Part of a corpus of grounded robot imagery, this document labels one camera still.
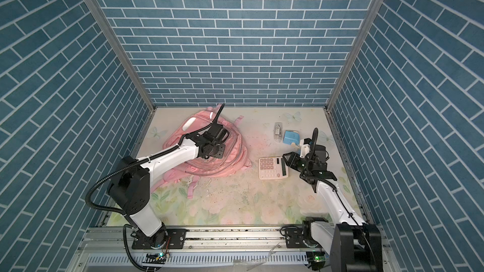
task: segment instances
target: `calculator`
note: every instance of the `calculator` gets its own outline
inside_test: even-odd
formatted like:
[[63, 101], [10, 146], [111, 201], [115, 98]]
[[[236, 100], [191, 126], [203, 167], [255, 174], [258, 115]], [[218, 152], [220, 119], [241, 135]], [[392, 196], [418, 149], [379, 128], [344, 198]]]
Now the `calculator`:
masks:
[[262, 157], [259, 159], [259, 178], [274, 180], [287, 178], [287, 169], [282, 157]]

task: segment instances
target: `table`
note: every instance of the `table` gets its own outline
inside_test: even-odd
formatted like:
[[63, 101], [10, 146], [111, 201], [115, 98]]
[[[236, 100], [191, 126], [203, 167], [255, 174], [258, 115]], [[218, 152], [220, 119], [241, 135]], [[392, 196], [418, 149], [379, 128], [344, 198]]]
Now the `table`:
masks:
[[[200, 108], [159, 108], [142, 142], [138, 156], [156, 153], [163, 142]], [[299, 224], [306, 216], [330, 215], [312, 187], [289, 170], [289, 176], [278, 180], [258, 178], [258, 159], [295, 151], [291, 145], [275, 142], [275, 122], [283, 130], [298, 131], [300, 137], [311, 138], [319, 129], [318, 144], [326, 146], [330, 155], [328, 170], [338, 178], [343, 194], [356, 213], [360, 209], [336, 148], [322, 108], [224, 108], [222, 117], [233, 122], [244, 119], [238, 129], [245, 139], [252, 167], [223, 178], [201, 178], [193, 198], [187, 198], [191, 177], [156, 189], [150, 204], [167, 225], [262, 225]], [[125, 219], [113, 213], [107, 226], [122, 226]]]

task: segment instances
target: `pink backpack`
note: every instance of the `pink backpack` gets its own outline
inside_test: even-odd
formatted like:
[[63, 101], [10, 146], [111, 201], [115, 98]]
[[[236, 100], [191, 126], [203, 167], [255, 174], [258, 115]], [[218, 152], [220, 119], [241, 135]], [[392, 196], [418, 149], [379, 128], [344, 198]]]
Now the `pink backpack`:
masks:
[[[183, 122], [183, 124], [173, 133], [163, 144], [163, 149], [178, 143], [179, 138], [189, 132], [203, 128], [212, 122], [215, 118], [216, 112], [220, 108], [208, 107], [207, 110], [198, 112]], [[236, 171], [244, 171], [252, 166], [247, 148], [244, 145], [242, 135], [236, 128], [243, 116], [240, 116], [232, 124], [223, 117], [218, 118], [218, 123], [222, 124], [230, 133], [227, 141], [225, 141], [224, 156], [221, 159], [210, 157], [208, 160], [201, 157], [181, 163], [177, 167], [168, 170], [163, 179], [151, 188], [153, 192], [161, 185], [167, 184], [171, 181], [177, 181], [186, 176], [195, 175], [191, 184], [188, 187], [188, 198], [193, 197], [193, 189], [197, 185], [201, 176], [206, 177], [224, 177], [235, 173]]]

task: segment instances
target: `blue brick wall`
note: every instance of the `blue brick wall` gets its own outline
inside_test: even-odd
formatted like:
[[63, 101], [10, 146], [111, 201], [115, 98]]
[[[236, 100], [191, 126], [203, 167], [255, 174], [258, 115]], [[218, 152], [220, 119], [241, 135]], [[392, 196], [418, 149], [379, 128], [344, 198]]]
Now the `blue brick wall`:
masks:
[[384, 0], [333, 113], [402, 269], [483, 271], [484, 0]]
[[157, 106], [323, 106], [371, 0], [98, 0]]
[[0, 15], [0, 271], [63, 270], [99, 220], [86, 190], [148, 112], [82, 0], [0, 0]]

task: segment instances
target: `pink strap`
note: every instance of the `pink strap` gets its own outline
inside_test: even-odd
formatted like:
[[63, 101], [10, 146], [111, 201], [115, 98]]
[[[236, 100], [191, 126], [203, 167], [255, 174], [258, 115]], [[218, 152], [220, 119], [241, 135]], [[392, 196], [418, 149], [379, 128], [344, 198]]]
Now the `pink strap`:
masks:
[[190, 185], [188, 185], [188, 191], [187, 191], [187, 198], [192, 199], [193, 198], [193, 190], [195, 189], [195, 186], [197, 186], [198, 181], [200, 180], [199, 176], [194, 176], [192, 182]]
[[244, 116], [239, 116], [238, 118], [236, 118], [235, 121], [234, 121], [234, 125], [239, 126], [239, 124], [240, 124], [240, 122], [242, 121], [243, 118], [244, 118]]

